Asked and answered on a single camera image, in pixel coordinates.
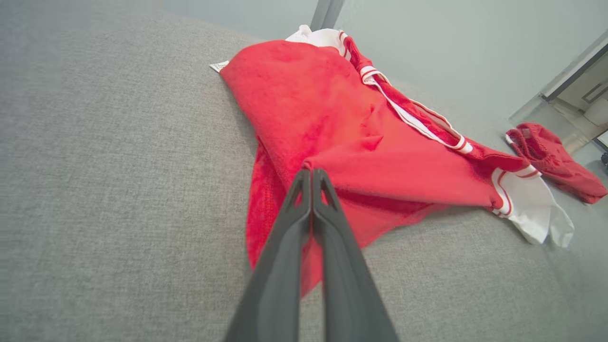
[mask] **white fabric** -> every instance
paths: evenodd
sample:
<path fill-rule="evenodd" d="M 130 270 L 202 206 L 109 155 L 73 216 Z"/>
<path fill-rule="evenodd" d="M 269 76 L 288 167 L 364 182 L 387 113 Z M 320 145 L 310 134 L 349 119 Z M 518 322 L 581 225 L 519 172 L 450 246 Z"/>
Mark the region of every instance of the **white fabric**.
<path fill-rule="evenodd" d="M 378 69 L 372 67 L 371 65 L 368 66 L 364 66 L 363 68 L 361 68 L 361 71 L 359 72 L 359 74 L 361 75 L 361 80 L 363 81 L 363 83 L 365 83 L 365 79 L 368 76 L 372 76 L 372 75 L 380 75 L 380 77 L 382 77 L 383 80 L 385 80 L 386 82 L 389 82 L 389 79 L 386 78 L 386 76 L 379 72 Z"/>
<path fill-rule="evenodd" d="M 342 36 L 342 39 L 346 38 L 346 34 L 342 34 Z M 300 29 L 285 40 L 319 47 L 332 46 L 338 49 L 341 56 L 344 56 L 346 50 L 344 43 L 340 40 L 340 31 L 334 29 L 320 29 L 312 32 L 308 25 L 300 25 Z"/>
<path fill-rule="evenodd" d="M 503 207 L 494 213 L 513 222 L 530 243 L 543 243 L 551 235 L 555 245 L 568 247 L 574 224 L 555 202 L 539 172 L 525 177 L 534 171 L 532 166 L 516 173 L 494 171 L 492 181 L 503 200 Z"/>

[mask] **door frame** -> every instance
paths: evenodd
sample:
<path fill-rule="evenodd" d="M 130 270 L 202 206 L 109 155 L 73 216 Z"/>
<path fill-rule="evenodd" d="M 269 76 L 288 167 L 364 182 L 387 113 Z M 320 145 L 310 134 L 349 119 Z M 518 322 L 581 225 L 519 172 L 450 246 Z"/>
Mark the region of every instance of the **door frame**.
<path fill-rule="evenodd" d="M 541 97 L 547 102 L 556 99 L 606 52 L 608 52 L 608 30 L 596 40 L 595 44 L 588 49 L 588 52 L 584 52 L 579 57 L 579 61 L 576 64 L 573 63 L 574 66 L 569 71 L 564 71 L 562 75 L 549 83 L 547 89 L 541 92 Z"/>

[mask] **gray couch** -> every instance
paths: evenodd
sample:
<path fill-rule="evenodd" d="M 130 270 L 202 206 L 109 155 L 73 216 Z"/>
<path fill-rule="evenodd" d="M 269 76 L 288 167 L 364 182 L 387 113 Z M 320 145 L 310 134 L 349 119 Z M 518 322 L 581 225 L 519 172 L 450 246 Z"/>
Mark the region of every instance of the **gray couch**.
<path fill-rule="evenodd" d="M 221 340 L 250 273 L 257 143 L 209 64 L 259 40 L 130 5 L 0 6 L 0 339 Z M 505 120 L 392 81 L 508 150 Z M 400 338 L 605 341 L 606 201 L 553 190 L 576 225 L 568 249 L 530 245 L 480 208 L 366 248 Z M 321 303 L 320 287 L 303 299 L 301 341 L 322 340 Z"/>

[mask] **white tag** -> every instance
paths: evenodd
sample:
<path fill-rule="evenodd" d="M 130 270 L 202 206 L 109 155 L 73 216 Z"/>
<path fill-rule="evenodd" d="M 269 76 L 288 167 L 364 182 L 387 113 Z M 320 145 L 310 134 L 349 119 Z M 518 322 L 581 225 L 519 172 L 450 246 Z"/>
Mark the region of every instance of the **white tag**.
<path fill-rule="evenodd" d="M 211 67 L 213 70 L 215 70 L 215 71 L 219 72 L 220 70 L 224 69 L 224 67 L 225 67 L 225 66 L 227 66 L 227 65 L 228 65 L 228 62 L 229 62 L 229 61 L 223 61 L 222 63 L 209 64 L 209 66 L 210 66 L 210 67 Z"/>

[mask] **white trim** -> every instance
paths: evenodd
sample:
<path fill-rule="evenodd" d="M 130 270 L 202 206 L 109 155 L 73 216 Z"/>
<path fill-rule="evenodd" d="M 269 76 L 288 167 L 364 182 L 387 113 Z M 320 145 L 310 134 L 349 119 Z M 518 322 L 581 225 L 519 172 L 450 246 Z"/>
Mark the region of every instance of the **white trim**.
<path fill-rule="evenodd" d="M 384 90 L 382 89 L 382 87 L 376 82 L 376 80 L 372 77 L 373 75 L 376 74 L 381 74 L 378 70 L 376 70 L 376 68 L 371 67 L 371 66 L 365 66 L 363 68 L 361 68 L 361 75 L 365 74 L 365 72 L 367 72 L 368 74 L 365 76 L 365 78 L 362 80 L 364 84 L 366 85 L 373 85 L 375 87 L 377 87 L 380 92 L 382 93 L 382 95 L 389 101 L 390 105 L 393 107 L 393 109 L 395 109 L 395 111 L 397 112 L 397 114 L 399 114 L 399 117 L 401 118 L 401 120 L 403 122 L 405 122 L 406 124 L 408 124 L 409 126 L 411 126 L 412 128 L 414 128 L 415 130 L 417 130 L 418 132 L 420 132 L 420 134 L 422 134 L 423 136 L 437 141 L 439 142 L 441 145 L 444 145 L 447 148 L 451 148 L 453 150 L 458 150 L 457 152 L 462 153 L 462 154 L 467 154 L 473 151 L 473 146 L 466 141 L 466 138 L 458 133 L 457 131 L 455 131 L 452 128 L 452 125 L 445 120 L 445 118 L 437 113 L 434 113 L 435 116 L 441 117 L 444 119 L 445 124 L 447 124 L 447 127 L 445 126 L 445 124 L 441 124 L 444 128 L 448 129 L 450 132 L 452 132 L 453 134 L 455 134 L 456 136 L 460 137 L 460 140 L 458 141 L 458 144 L 456 144 L 455 146 L 451 146 L 449 144 L 446 144 L 443 140 L 441 140 L 437 135 L 435 135 L 435 133 L 431 132 L 429 130 L 428 127 L 426 127 L 422 122 L 420 122 L 420 120 L 418 120 L 415 116 L 411 115 L 410 113 L 408 113 L 405 109 L 401 108 L 399 105 L 397 105 L 395 102 L 393 102 L 393 100 L 391 100 L 386 93 L 384 92 Z"/>
<path fill-rule="evenodd" d="M 515 173 L 515 176 L 527 178 L 527 176 L 530 176 L 534 172 L 537 172 L 537 174 L 540 175 L 540 172 L 538 170 L 536 170 L 536 168 L 534 166 L 528 165 L 528 167 L 526 167 L 525 169 L 521 169 L 514 173 Z"/>
<path fill-rule="evenodd" d="M 465 143 L 465 146 L 464 146 L 463 148 L 461 148 L 460 150 L 458 150 L 458 152 L 460 152 L 460 153 L 462 153 L 462 154 L 466 155 L 466 154 L 468 154 L 468 153 L 473 152 L 473 146 L 472 146 L 471 144 L 469 144 L 469 142 L 467 141 L 467 142 Z"/>
<path fill-rule="evenodd" d="M 567 247 L 574 234 L 574 224 L 555 203 L 542 178 L 519 176 L 531 171 L 536 169 L 531 166 L 517 172 L 494 169 L 491 180 L 503 206 L 493 208 L 492 212 L 513 222 L 530 243 L 543 243 L 551 235 L 555 245 Z"/>
<path fill-rule="evenodd" d="M 509 215 L 507 215 L 507 213 L 511 209 L 511 205 L 509 204 L 509 199 L 507 197 L 506 191 L 502 188 L 502 186 L 500 186 L 499 183 L 500 175 L 502 175 L 503 172 L 505 171 L 499 167 L 494 169 L 494 171 L 492 172 L 492 184 L 494 185 L 494 189 L 498 193 L 498 196 L 500 196 L 500 199 L 502 200 L 502 207 L 494 208 L 492 212 L 497 214 L 495 211 L 498 211 L 498 213 L 505 215 L 505 217 L 509 217 L 512 212 L 509 213 Z"/>
<path fill-rule="evenodd" d="M 340 33 L 338 33 L 338 37 L 340 37 L 340 42 L 342 44 L 344 44 L 344 39 L 346 39 L 346 37 L 348 37 L 348 35 L 342 30 L 340 30 L 339 32 Z"/>
<path fill-rule="evenodd" d="M 447 129 L 448 131 L 450 131 L 452 134 L 454 134 L 456 136 L 461 136 L 462 137 L 462 135 L 460 133 L 458 133 L 458 131 L 456 131 L 453 128 L 452 124 L 450 124 L 450 122 L 446 119 L 445 116 L 437 113 L 436 111 L 428 108 L 427 106 L 423 105 L 422 103 L 420 103 L 420 102 L 418 102 L 416 100 L 410 99 L 410 101 L 412 101 L 418 107 L 422 108 L 426 113 L 430 114 L 431 115 L 431 119 L 433 119 L 433 121 L 435 121 L 436 123 L 438 123 L 439 125 L 441 125 L 443 128 Z"/>
<path fill-rule="evenodd" d="M 515 143 L 511 140 L 511 137 L 508 134 L 505 134 L 505 140 L 508 144 L 514 145 Z"/>
<path fill-rule="evenodd" d="M 562 86 L 570 77 L 572 77 L 577 71 L 579 71 L 593 56 L 597 55 L 598 52 L 608 45 L 608 37 L 604 38 L 600 44 L 593 48 L 583 59 L 576 64 L 568 73 L 561 77 L 556 83 L 550 86 L 547 90 L 543 91 L 542 94 L 545 97 L 551 96 L 560 86 Z"/>
<path fill-rule="evenodd" d="M 392 84 L 390 84 L 389 79 L 387 79 L 383 73 L 379 73 L 379 75 L 386 81 L 386 83 L 388 83 L 390 86 L 393 86 Z"/>
<path fill-rule="evenodd" d="M 364 66 L 363 68 L 361 68 L 361 71 L 359 71 L 359 75 L 361 75 L 361 77 L 363 77 L 363 75 L 365 75 L 366 72 L 372 71 L 372 70 L 378 71 L 376 68 L 372 67 L 371 65 Z"/>

